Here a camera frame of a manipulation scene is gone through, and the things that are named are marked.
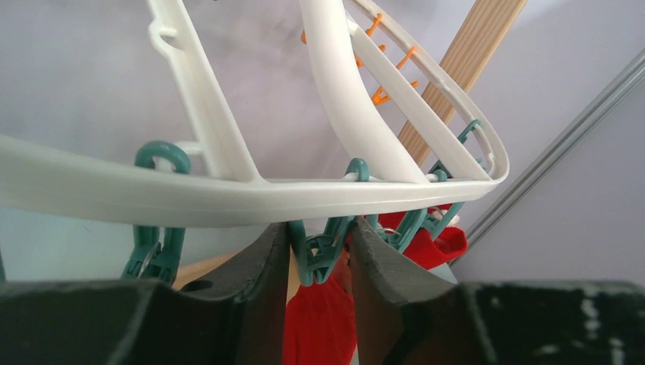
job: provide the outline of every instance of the red fabric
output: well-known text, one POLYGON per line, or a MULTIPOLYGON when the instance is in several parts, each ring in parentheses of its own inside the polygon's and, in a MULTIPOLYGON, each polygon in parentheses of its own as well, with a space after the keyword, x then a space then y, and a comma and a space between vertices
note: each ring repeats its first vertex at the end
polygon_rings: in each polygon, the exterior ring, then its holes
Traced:
MULTIPOLYGON (((450 206, 444 205, 438 208, 449 209, 450 206)), ((404 215, 404 211, 381 214, 379 223, 385 228, 396 229, 404 215)), ((408 256, 422 268, 429 270, 463 255, 467 248, 468 243, 464 231, 457 227, 446 227, 435 241, 432 240, 430 232, 419 230, 403 255, 408 256)))
POLYGON ((334 278, 300 286, 287 304, 283 365, 345 365, 356 341, 354 301, 334 278))
MULTIPOLYGON (((439 209, 449 209, 450 205, 439 209)), ((383 227, 396 229, 405 212, 381 214, 383 227)), ((422 268, 430 269, 462 255, 466 238, 462 230, 447 227, 436 241, 419 230, 403 252, 422 268)), ((339 260, 334 272, 346 270, 339 260)), ((284 324, 283 365, 347 365, 356 348, 354 301, 338 285, 342 274, 326 283, 300 287, 287 304, 284 324)))

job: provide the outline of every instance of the wooden stick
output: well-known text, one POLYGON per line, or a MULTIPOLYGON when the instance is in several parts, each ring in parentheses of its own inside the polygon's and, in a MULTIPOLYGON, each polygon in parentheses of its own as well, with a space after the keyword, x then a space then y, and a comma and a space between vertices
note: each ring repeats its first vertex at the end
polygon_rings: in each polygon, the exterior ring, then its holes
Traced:
MULTIPOLYGON (((477 81, 524 4, 526 0, 477 0, 472 6, 440 63, 465 92, 477 81)), ((421 96, 441 120, 446 124, 450 121, 455 110, 435 86, 428 84, 421 96)), ((399 140, 419 165, 430 153, 430 147, 409 121, 399 133, 399 140)))

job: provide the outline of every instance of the white curved bar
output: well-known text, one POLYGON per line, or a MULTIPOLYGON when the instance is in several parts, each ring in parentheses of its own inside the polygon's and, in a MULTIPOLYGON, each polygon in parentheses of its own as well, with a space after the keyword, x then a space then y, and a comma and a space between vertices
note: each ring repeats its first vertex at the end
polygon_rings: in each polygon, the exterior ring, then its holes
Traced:
POLYGON ((232 182, 100 161, 4 135, 0 167, 0 205, 161 227, 232 227, 408 211, 481 198, 497 185, 473 180, 232 182))
POLYGON ((488 180, 490 177, 479 166, 470 152, 459 142, 448 126, 405 80, 401 72, 372 39, 360 28, 354 27, 351 41, 354 51, 372 73, 392 101, 408 118, 424 141, 455 178, 488 180))
POLYGON ((342 0, 300 0, 313 78, 334 131, 351 157, 366 160, 373 175, 427 183, 361 79, 347 32, 342 0))
POLYGON ((436 63, 430 55, 397 24, 383 9, 371 0, 351 0, 363 14, 374 19, 382 15, 379 28, 382 29, 399 48, 406 52, 415 47, 416 53, 410 58, 439 91, 451 102, 457 113, 466 121, 479 119, 481 125, 475 130, 475 137, 482 149, 491 170, 488 175, 497 183, 501 183, 508 176, 509 160, 504 144, 493 129, 484 113, 475 105, 468 94, 436 63))
POLYGON ((262 181, 181 0, 148 0, 148 33, 170 63, 209 176, 262 181))

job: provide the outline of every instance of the white plastic drying rack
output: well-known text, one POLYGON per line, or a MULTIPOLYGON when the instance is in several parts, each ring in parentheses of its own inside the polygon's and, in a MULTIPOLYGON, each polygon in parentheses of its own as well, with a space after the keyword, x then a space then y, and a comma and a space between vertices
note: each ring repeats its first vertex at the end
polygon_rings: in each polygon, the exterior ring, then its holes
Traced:
POLYGON ((203 158, 208 176, 160 173, 79 156, 0 135, 0 204, 70 217, 162 227, 230 227, 315 217, 410 211, 481 198, 508 174, 501 140, 446 72, 370 0, 352 0, 454 105, 479 119, 486 172, 368 35, 342 0, 300 0, 307 49, 329 121, 351 157, 372 178, 263 179, 209 65, 181 0, 148 0, 149 34, 167 59, 197 141, 178 142, 203 158), (437 182, 422 172, 383 121, 356 67, 354 53, 450 171, 437 182))

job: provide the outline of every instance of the hanging laundry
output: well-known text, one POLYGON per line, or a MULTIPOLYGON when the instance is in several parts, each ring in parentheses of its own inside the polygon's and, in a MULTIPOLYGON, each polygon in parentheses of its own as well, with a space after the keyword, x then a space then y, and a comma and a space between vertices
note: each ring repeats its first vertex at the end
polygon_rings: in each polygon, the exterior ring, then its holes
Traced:
MULTIPOLYGON (((438 207, 447 210, 450 205, 438 207)), ((396 229, 405 212, 381 214, 379 223, 396 229)), ((462 255, 468 244, 465 233, 449 225, 433 241, 419 230, 403 252, 422 268, 431 269, 462 255)), ((284 324, 283 365, 346 365, 357 344, 351 273, 345 250, 324 284, 300 286, 287 304, 284 324)))

